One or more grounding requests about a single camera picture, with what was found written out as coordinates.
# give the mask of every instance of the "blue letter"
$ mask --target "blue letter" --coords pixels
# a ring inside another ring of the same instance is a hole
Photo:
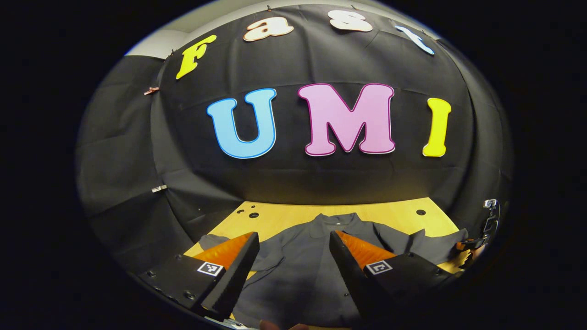
[[[415,35],[412,31],[404,28],[403,26],[396,26],[396,29],[404,32],[407,36],[416,44],[418,47],[422,48],[423,51],[427,52],[430,55],[434,55],[434,51],[427,47],[425,44],[422,43],[422,38]]]
[[[271,100],[277,95],[273,88],[254,90],[245,95],[245,102],[253,105],[259,135],[250,142],[238,138],[232,110],[237,106],[235,99],[224,99],[208,106],[206,113],[212,117],[218,144],[227,155],[239,158],[255,158],[267,153],[275,144],[275,121]]]

